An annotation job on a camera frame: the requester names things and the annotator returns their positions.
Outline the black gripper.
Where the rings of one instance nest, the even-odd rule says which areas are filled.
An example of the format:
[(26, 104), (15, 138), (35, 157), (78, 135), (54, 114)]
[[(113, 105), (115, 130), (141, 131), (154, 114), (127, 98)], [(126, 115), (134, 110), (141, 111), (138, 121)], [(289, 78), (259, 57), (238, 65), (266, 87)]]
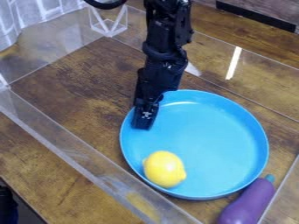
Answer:
[(189, 58), (181, 47), (159, 52), (143, 43), (143, 51), (146, 61), (138, 70), (131, 124), (135, 129), (150, 130), (159, 111), (159, 98), (165, 92), (178, 89)]

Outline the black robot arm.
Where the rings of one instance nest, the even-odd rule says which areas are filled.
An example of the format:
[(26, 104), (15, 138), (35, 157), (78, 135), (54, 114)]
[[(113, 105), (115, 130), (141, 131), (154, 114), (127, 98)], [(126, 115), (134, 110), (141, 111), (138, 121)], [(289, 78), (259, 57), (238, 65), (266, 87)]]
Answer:
[(145, 0), (145, 67), (138, 70), (133, 127), (150, 130), (165, 92), (177, 91), (189, 65), (183, 46), (193, 42), (191, 0)]

